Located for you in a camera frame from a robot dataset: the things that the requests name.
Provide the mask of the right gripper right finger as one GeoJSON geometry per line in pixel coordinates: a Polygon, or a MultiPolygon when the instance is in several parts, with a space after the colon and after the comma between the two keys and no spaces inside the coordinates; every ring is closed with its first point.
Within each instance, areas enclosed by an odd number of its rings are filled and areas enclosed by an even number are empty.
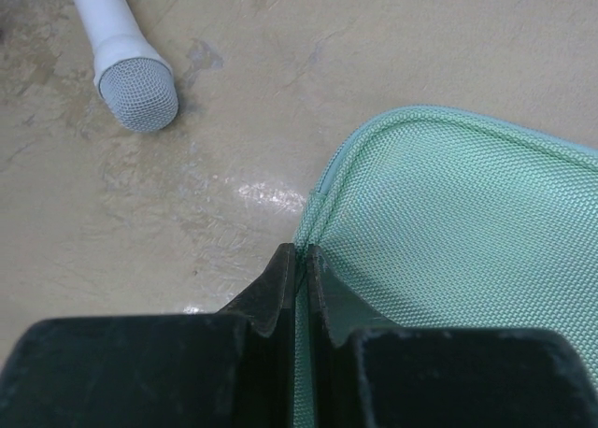
{"type": "Polygon", "coordinates": [[[319,247],[306,266],[316,426],[596,425],[596,392],[560,335],[405,328],[345,285],[319,247]]]}

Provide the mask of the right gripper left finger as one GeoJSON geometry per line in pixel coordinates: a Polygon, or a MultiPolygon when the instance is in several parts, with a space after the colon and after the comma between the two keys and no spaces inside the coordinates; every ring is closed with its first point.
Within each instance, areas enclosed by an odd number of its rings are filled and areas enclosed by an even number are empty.
{"type": "Polygon", "coordinates": [[[295,249],[215,313],[49,319],[1,372],[5,427],[289,427],[295,249]]]}

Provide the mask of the mint green medicine case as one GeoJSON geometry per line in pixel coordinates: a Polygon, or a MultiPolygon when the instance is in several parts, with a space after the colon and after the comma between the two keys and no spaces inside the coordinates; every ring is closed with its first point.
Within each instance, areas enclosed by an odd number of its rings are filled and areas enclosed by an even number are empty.
{"type": "Polygon", "coordinates": [[[306,257],[405,328],[563,337],[597,395],[597,153],[490,117],[401,107],[338,149],[294,236],[292,421],[314,423],[306,257]]]}

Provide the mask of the white microphone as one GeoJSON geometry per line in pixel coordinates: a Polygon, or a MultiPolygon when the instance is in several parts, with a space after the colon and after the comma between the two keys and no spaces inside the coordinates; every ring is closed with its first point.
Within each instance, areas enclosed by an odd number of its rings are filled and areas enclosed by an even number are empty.
{"type": "Polygon", "coordinates": [[[126,0],[73,0],[93,50],[93,83],[116,120],[152,133],[178,115],[168,62],[143,36],[126,0]]]}

